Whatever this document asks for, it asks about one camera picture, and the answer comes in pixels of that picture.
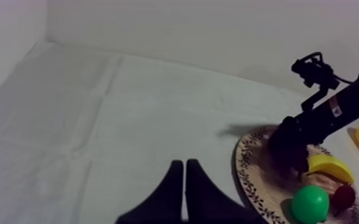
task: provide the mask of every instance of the toy fruit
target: toy fruit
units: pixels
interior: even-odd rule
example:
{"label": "toy fruit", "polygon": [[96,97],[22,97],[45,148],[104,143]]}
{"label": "toy fruit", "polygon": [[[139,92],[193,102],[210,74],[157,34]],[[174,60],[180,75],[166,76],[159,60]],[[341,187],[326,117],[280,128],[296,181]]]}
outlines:
{"label": "toy fruit", "polygon": [[330,155],[312,155],[309,160],[309,173],[321,171],[347,183],[354,183],[351,169],[341,160]]}
{"label": "toy fruit", "polygon": [[337,213],[340,213],[350,207],[355,202],[355,190],[349,185],[340,186],[331,199],[331,205]]}
{"label": "toy fruit", "polygon": [[327,219],[329,196],[323,188],[309,185],[300,189],[291,203],[294,217],[305,224],[316,224]]}

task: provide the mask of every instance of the cable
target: cable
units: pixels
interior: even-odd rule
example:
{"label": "cable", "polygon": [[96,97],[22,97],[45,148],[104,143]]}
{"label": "cable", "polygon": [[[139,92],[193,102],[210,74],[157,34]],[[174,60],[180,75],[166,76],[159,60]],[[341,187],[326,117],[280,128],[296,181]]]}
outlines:
{"label": "cable", "polygon": [[343,78],[341,78],[341,77],[339,77],[339,76],[337,76],[337,75],[335,75],[335,74],[333,74],[334,75],[334,77],[336,78],[336,79],[338,79],[338,80],[340,80],[341,82],[343,82],[343,83],[346,83],[346,84],[352,84],[353,82],[351,82],[351,81],[348,81],[348,80],[346,80],[346,79],[343,79]]}

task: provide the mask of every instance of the black object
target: black object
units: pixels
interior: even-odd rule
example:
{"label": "black object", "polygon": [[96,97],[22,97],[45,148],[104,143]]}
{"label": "black object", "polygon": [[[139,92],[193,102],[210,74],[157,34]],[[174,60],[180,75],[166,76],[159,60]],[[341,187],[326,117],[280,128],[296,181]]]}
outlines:
{"label": "black object", "polygon": [[254,210],[246,210],[223,194],[196,159],[187,161],[185,196],[190,223],[265,223]]}
{"label": "black object", "polygon": [[120,216],[116,223],[181,223],[183,176],[184,165],[182,161],[172,161],[166,176],[153,193],[139,206]]}
{"label": "black object", "polygon": [[[307,79],[308,86],[313,82],[325,83],[325,89],[336,86],[335,82],[329,79],[331,75],[328,66],[303,67],[301,64],[295,64],[292,70]],[[321,78],[312,79],[313,72],[317,72]],[[303,112],[296,117],[286,117],[269,139],[270,151],[284,168],[294,167],[300,172],[306,172],[307,145],[323,143],[326,137],[359,118],[359,77],[315,109],[310,109],[310,106],[313,107],[312,102],[315,103],[317,99],[322,98],[323,94],[324,91],[317,93],[313,95],[314,99],[302,103]]]}
{"label": "black object", "polygon": [[338,87],[339,81],[348,84],[352,83],[335,75],[331,66],[324,63],[323,55],[320,52],[315,52],[296,60],[291,70],[305,80],[304,84],[307,87],[310,88],[315,83],[320,85],[320,90],[302,103],[303,111],[312,110],[314,104],[325,97],[329,89]]}
{"label": "black object", "polygon": [[[118,218],[116,224],[181,223],[183,165],[174,160],[161,184],[142,204]],[[187,162],[185,180],[189,223],[265,223],[224,195],[196,159]]]}

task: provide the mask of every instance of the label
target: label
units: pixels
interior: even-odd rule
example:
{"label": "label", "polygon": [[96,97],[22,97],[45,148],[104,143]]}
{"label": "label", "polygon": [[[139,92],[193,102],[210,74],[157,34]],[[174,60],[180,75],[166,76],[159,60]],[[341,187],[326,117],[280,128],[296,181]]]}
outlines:
{"label": "label", "polygon": [[342,114],[342,110],[338,105],[337,95],[334,95],[329,99],[329,104],[334,117],[339,117]]}

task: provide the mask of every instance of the red fruit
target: red fruit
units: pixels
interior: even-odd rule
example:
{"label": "red fruit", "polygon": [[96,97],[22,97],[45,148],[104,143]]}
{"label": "red fruit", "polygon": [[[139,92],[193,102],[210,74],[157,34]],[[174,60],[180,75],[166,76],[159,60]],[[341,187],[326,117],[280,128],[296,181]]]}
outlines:
{"label": "red fruit", "polygon": [[337,211],[344,211],[352,207],[355,198],[355,190],[349,185],[343,185],[335,191],[331,204]]}

